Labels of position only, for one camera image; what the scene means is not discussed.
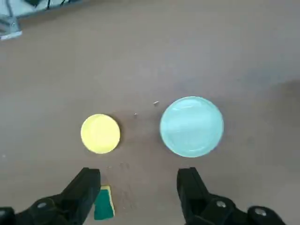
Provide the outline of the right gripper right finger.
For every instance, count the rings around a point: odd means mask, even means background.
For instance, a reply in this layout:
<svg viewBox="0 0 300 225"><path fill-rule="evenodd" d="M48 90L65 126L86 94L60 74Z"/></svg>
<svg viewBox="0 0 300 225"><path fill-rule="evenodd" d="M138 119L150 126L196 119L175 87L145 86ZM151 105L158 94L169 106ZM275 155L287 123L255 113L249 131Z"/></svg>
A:
<svg viewBox="0 0 300 225"><path fill-rule="evenodd" d="M285 224L270 208L251 206L243 212L231 199L210 193L194 167L178 170L177 191L187 225Z"/></svg>

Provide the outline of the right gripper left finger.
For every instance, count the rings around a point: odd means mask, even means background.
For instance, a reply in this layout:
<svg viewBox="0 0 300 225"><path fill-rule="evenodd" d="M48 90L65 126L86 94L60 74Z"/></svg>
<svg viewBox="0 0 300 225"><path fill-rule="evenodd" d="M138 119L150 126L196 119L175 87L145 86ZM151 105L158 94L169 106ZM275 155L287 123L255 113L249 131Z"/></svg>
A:
<svg viewBox="0 0 300 225"><path fill-rule="evenodd" d="M99 169L83 168L57 195L41 198L26 210L15 213L1 207L2 225L82 225L100 192Z"/></svg>

